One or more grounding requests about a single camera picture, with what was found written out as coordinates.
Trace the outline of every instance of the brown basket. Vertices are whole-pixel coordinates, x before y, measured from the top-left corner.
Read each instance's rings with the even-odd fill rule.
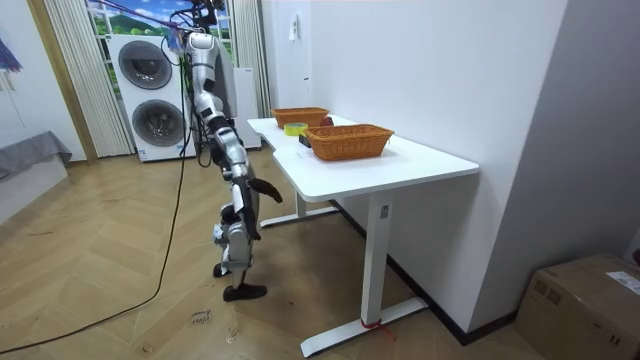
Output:
[[[293,108],[293,109],[273,109],[271,114],[275,116],[280,129],[284,128],[284,124],[289,123],[305,123],[309,127],[320,126],[320,122],[324,119],[329,110],[323,108]]]
[[[322,126],[304,131],[313,152],[322,160],[380,156],[393,131],[375,125]]]

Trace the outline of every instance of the desk tabletop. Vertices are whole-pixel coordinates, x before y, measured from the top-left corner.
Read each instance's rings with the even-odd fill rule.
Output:
[[[335,125],[353,121],[331,115]],[[319,202],[477,173],[477,164],[393,135],[380,157],[323,161],[287,136],[274,118],[249,124],[275,150],[273,157],[300,196]]]

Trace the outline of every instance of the humanoid robot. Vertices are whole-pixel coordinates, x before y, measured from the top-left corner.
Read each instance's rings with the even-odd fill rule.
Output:
[[[208,15],[198,17],[200,26],[215,24],[213,8],[224,6],[217,0],[192,0],[193,8],[206,7]],[[259,194],[272,197],[278,203],[282,197],[270,183],[254,176],[247,152],[239,139],[233,118],[236,116],[233,65],[221,41],[211,34],[191,32],[186,36],[185,54],[187,76],[190,76],[195,116],[208,130],[205,142],[212,161],[231,183],[232,202],[222,207],[221,223],[214,227],[214,242],[223,248],[222,260],[214,267],[213,276],[231,275],[232,285],[223,293],[225,301],[255,299],[264,296],[267,288],[244,282],[247,269],[253,262],[254,240],[260,240],[257,231]]]

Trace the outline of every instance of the stacked washer dryer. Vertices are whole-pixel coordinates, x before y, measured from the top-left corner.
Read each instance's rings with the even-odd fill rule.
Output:
[[[162,37],[108,35],[106,40],[140,160],[180,157],[189,114],[182,114],[180,69],[162,53]],[[168,50],[166,56],[177,63]],[[185,156],[195,154],[191,138]]]

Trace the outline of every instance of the washing machine door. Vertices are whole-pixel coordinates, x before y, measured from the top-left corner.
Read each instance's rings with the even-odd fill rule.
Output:
[[[171,64],[154,44],[136,40],[123,46],[118,62],[124,76],[137,87],[156,90],[171,79]]]
[[[182,112],[163,100],[149,100],[133,112],[131,124],[136,134],[155,146],[171,146],[184,138]]]

